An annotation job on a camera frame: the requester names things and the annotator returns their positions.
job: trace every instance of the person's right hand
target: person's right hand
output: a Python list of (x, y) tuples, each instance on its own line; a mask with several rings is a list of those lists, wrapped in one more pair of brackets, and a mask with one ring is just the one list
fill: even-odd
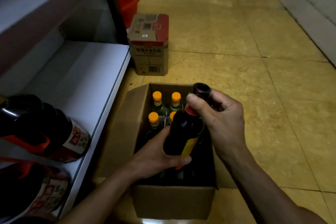
[(217, 90), (212, 90), (210, 96), (221, 111), (215, 111), (194, 94), (187, 96), (187, 104), (202, 117), (209, 129), (217, 155), (224, 160), (247, 149), (243, 105)]

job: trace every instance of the closed cardboard box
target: closed cardboard box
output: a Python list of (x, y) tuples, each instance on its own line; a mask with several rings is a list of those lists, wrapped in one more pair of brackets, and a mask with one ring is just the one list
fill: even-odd
[(130, 52), (138, 75), (168, 73), (167, 14), (136, 14), (127, 34)]
[[(96, 176), (108, 177), (138, 150), (139, 142), (149, 129), (148, 115), (154, 91), (162, 93), (163, 103), (168, 106), (173, 92), (179, 92), (184, 102), (192, 89), (192, 85), (150, 83), (130, 90), (119, 109), (111, 133), (113, 138), (108, 139)], [(215, 189), (235, 188), (209, 137), (198, 142), (191, 157), (192, 162), (184, 168), (195, 170), (188, 172), (192, 177), (174, 180), (172, 184), (151, 177), (132, 185), (133, 205), (139, 218), (204, 220), (211, 211)]]

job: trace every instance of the metal shelf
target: metal shelf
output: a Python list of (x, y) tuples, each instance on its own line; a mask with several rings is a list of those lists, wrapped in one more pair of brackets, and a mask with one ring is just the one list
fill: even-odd
[(0, 156), (60, 167), (71, 174), (70, 194), (53, 212), (56, 216), (73, 206), (129, 60), (128, 45), (66, 41), (23, 90), (63, 110), (90, 133), (91, 145), (81, 159), (58, 163), (0, 139)]
[(82, 0), (0, 0), (0, 75), (10, 69)]

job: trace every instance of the red and brown box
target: red and brown box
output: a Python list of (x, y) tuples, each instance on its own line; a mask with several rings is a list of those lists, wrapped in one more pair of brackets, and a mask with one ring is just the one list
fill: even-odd
[(130, 52), (138, 75), (168, 73), (167, 14), (136, 14), (127, 34)]

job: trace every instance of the yellow floor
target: yellow floor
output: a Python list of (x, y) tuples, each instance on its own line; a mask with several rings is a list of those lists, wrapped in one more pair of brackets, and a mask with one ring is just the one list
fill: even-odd
[[(257, 162), (299, 205), (336, 221), (336, 71), (278, 0), (141, 0), (138, 12), (165, 13), (169, 71), (127, 70), (125, 93), (149, 82), (204, 82), (244, 105), (246, 142)], [(129, 194), (115, 208), (142, 223)], [(206, 223), (163, 221), (144, 223)], [(236, 189), (216, 191), (208, 223), (255, 223)]]

